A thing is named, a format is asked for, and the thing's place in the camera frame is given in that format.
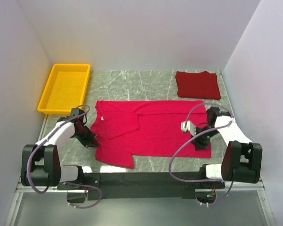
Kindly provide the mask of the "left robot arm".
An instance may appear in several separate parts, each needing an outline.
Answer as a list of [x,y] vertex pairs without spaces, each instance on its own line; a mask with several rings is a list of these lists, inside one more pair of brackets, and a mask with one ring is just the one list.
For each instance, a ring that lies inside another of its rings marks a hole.
[[81,166],[63,166],[59,159],[59,149],[71,138],[77,139],[84,147],[98,147],[96,135],[86,126],[87,110],[82,105],[73,108],[69,116],[61,117],[54,129],[33,145],[25,145],[22,150],[21,183],[30,186],[39,194],[49,187],[69,183],[80,189],[85,183]]

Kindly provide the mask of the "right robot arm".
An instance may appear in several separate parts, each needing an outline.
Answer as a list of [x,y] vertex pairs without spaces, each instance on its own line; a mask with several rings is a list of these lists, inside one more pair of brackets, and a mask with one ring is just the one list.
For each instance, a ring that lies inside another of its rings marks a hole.
[[191,137],[201,134],[191,143],[196,150],[208,149],[210,138],[220,134],[227,145],[221,164],[203,166],[203,173],[198,175],[198,184],[203,188],[210,187],[215,180],[234,181],[255,184],[260,179],[263,148],[253,143],[238,127],[230,113],[218,107],[210,107],[207,111],[207,122],[194,124],[183,123]]

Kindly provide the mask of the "bright red t-shirt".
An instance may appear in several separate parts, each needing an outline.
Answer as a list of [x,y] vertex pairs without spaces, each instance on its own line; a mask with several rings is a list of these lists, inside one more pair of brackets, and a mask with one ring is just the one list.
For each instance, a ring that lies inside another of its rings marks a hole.
[[133,156],[171,157],[189,133],[181,123],[189,119],[203,127],[207,121],[202,101],[97,101],[91,131],[99,147],[95,158],[113,166],[134,168]]

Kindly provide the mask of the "yellow plastic tray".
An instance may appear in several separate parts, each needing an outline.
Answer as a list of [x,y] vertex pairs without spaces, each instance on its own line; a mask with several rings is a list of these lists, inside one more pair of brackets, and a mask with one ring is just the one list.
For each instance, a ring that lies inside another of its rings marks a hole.
[[66,115],[84,103],[91,74],[89,64],[54,64],[37,110],[44,114]]

